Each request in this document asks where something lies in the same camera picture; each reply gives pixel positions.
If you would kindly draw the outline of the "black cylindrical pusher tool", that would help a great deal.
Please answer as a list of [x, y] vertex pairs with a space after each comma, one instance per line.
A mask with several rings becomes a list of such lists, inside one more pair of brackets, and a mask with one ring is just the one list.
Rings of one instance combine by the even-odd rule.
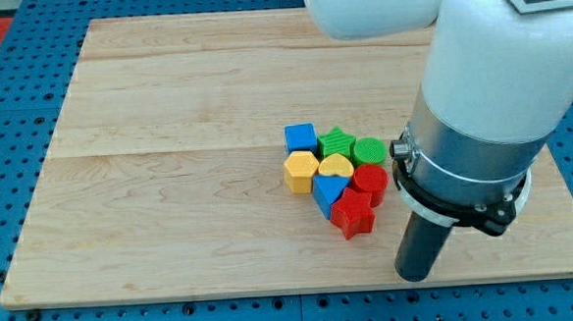
[[444, 227], [412, 212], [394, 259], [396, 273], [406, 281], [421, 282], [431, 272], [452, 227]]

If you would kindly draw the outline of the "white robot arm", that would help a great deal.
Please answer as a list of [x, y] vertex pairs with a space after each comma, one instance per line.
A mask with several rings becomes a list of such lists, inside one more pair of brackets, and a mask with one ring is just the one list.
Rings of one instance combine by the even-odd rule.
[[390, 146], [412, 211], [398, 275], [425, 279], [454, 227], [503, 234], [573, 101], [573, 0], [303, 1], [336, 39], [435, 29], [412, 116]]

